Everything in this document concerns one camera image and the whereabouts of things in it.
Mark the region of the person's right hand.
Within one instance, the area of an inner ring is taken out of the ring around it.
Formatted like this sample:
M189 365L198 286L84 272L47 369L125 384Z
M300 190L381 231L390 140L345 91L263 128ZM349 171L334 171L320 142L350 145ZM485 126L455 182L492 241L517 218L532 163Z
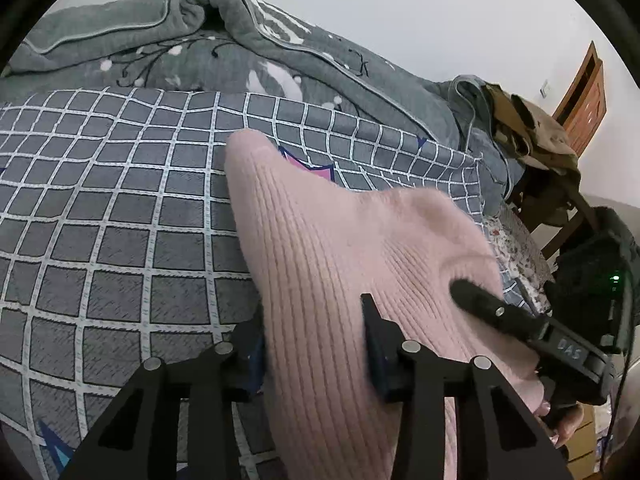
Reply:
M576 403L568 408L556 410L549 402L544 401L534 411L534 415L547 433L549 440L556 447L566 445L584 420L584 407Z

